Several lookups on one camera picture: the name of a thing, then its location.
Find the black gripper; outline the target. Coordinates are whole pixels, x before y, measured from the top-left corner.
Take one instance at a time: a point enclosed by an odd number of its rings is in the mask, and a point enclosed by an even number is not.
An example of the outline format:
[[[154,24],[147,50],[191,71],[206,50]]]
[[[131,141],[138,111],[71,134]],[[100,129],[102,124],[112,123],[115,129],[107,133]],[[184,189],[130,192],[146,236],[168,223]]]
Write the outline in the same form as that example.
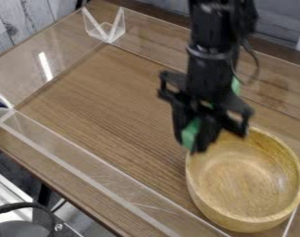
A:
[[[234,89],[239,83],[234,74],[239,51],[211,53],[190,45],[187,53],[186,73],[168,70],[159,73],[158,97],[172,108],[175,139],[180,145],[182,129],[192,119],[200,119],[200,130],[190,150],[195,154],[207,151],[221,130],[243,137],[254,110]]]

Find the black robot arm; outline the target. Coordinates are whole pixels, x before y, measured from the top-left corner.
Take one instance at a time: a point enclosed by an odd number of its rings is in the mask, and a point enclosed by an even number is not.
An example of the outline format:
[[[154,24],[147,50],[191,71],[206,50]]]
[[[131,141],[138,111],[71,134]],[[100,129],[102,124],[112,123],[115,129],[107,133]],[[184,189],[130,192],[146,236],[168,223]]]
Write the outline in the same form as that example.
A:
[[[191,153],[217,141],[221,131],[243,137],[254,109],[237,95],[241,50],[251,52],[247,36],[255,30],[254,0],[188,0],[191,35],[184,73],[159,73],[158,97],[172,109],[174,134]]]

